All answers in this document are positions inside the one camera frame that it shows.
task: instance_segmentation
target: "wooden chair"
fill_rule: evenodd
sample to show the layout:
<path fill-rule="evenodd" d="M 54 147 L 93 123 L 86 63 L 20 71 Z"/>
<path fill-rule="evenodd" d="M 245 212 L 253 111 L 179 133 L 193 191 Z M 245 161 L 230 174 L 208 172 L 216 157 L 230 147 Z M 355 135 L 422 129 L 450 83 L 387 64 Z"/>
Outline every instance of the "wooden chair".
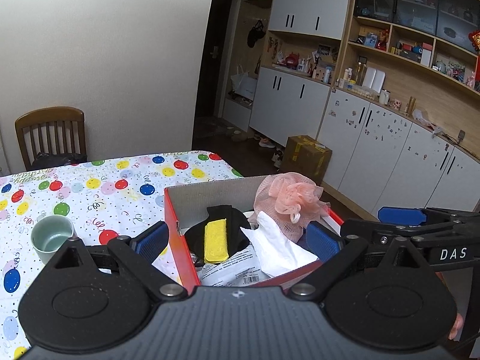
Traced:
<path fill-rule="evenodd" d="M 67 139 L 67 130 L 69 131 L 69 139 Z M 50 107 L 31 111 L 20 116 L 15 121 L 15 131 L 17 133 L 20 152 L 22 153 L 23 163 L 27 171 L 32 169 L 32 162 L 37 159 L 39 152 L 48 154 L 74 152 L 86 154 L 85 116 L 83 112 L 77 108 Z M 27 150 L 26 136 L 30 137 L 32 160 L 30 160 Z"/>

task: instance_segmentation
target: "metal screw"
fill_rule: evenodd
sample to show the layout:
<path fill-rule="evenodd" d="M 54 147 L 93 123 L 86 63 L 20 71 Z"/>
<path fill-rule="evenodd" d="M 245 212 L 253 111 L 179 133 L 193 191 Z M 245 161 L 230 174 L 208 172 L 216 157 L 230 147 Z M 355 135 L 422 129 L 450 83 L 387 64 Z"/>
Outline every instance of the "metal screw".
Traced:
<path fill-rule="evenodd" d="M 297 283 L 292 287 L 292 292 L 301 296 L 311 295 L 315 292 L 315 287 L 308 283 Z"/>
<path fill-rule="evenodd" d="M 178 296 L 183 292 L 183 287 L 178 284 L 165 284 L 160 287 L 160 294 L 165 296 Z"/>

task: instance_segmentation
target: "blue gripper pad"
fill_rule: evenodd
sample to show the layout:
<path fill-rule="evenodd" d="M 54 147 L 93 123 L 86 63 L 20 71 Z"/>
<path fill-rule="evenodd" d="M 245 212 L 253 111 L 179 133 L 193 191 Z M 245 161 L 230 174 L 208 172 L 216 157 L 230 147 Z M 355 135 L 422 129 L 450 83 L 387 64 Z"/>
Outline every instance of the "blue gripper pad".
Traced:
<path fill-rule="evenodd" d="M 130 247 L 150 264 L 169 244 L 169 228 L 165 222 L 157 222 L 132 238 Z"/>
<path fill-rule="evenodd" d="M 326 263 L 345 246 L 342 237 L 317 221 L 311 221 L 308 224 L 305 237 L 311 252 L 323 263 Z"/>
<path fill-rule="evenodd" d="M 420 226 L 427 216 L 417 208 L 382 207 L 378 210 L 378 220 L 392 225 Z"/>

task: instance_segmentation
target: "barcode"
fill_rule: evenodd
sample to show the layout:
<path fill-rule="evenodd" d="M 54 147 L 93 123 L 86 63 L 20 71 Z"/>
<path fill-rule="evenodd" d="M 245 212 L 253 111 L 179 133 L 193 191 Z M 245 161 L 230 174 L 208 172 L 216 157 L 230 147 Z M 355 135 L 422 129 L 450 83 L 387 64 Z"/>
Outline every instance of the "barcode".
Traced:
<path fill-rule="evenodd" d="M 257 274 L 254 276 L 247 276 L 243 278 L 244 284 L 258 283 L 259 281 L 260 281 L 260 278 L 258 277 Z"/>

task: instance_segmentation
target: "red balloon print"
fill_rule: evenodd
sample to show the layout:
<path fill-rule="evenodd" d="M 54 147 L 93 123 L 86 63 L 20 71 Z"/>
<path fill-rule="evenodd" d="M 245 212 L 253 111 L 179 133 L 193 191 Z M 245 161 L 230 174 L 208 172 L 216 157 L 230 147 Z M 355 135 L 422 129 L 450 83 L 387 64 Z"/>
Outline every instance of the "red balloon print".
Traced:
<path fill-rule="evenodd" d="M 18 190 L 16 191 L 12 196 L 11 196 L 11 201 L 12 203 L 16 203 L 16 202 L 19 202 L 20 200 L 22 200 L 22 197 L 23 197 L 23 190 Z"/>
<path fill-rule="evenodd" d="M 173 163 L 173 166 L 177 169 L 185 170 L 188 168 L 188 164 L 185 161 L 177 160 Z"/>
<path fill-rule="evenodd" d="M 115 183 L 115 188 L 117 190 L 124 190 L 125 188 L 128 187 L 128 181 L 127 180 L 118 180 L 116 183 Z"/>
<path fill-rule="evenodd" d="M 210 153 L 208 157 L 213 161 L 220 161 L 222 159 L 222 157 L 215 153 Z"/>
<path fill-rule="evenodd" d="M 63 184 L 61 181 L 54 181 L 53 183 L 50 184 L 50 190 L 51 191 L 58 191 L 60 188 L 62 188 Z"/>
<path fill-rule="evenodd" d="M 118 233 L 113 230 L 104 230 L 98 236 L 98 240 L 100 241 L 101 245 L 106 245 L 108 241 L 111 239 L 118 237 Z"/>

